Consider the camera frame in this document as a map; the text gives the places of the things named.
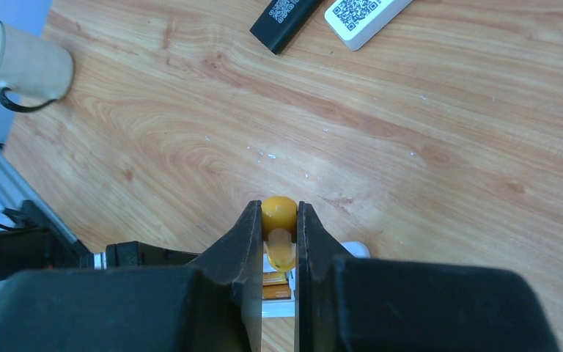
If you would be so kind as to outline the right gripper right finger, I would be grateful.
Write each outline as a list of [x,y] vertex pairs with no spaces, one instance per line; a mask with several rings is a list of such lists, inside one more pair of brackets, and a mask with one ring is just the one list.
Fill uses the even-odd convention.
[[340,243],[323,226],[314,207],[299,202],[295,267],[295,351],[341,351],[334,275],[338,257],[369,258],[359,241]]

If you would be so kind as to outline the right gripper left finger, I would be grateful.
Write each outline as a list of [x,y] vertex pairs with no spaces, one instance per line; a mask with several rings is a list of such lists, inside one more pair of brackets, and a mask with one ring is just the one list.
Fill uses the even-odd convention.
[[262,209],[250,201],[232,228],[188,264],[188,351],[259,351],[262,338]]

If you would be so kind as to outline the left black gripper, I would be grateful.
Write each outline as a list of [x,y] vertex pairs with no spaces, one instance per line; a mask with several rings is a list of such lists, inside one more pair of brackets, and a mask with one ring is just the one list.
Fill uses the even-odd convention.
[[6,208],[3,214],[15,226],[0,224],[0,281],[25,270],[185,265],[197,257],[139,241],[109,244],[104,252],[93,253],[79,239],[68,238],[30,200],[20,210]]

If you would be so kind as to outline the orange battery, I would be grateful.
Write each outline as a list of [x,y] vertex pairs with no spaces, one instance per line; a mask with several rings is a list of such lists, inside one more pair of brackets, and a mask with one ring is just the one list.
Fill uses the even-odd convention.
[[292,298],[292,289],[286,273],[274,271],[262,276],[262,299],[278,300]]

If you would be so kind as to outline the yellow handled screwdriver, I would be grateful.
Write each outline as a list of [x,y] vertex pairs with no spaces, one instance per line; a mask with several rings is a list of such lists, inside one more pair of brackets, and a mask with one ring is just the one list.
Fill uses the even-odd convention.
[[262,204],[262,235],[269,265],[287,272],[296,263],[298,205],[289,197],[267,198]]

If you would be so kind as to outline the short white remote control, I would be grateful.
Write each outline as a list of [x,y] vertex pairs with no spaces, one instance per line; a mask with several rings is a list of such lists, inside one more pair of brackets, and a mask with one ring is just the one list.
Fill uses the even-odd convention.
[[263,255],[262,318],[293,318],[295,316],[295,269],[275,271]]

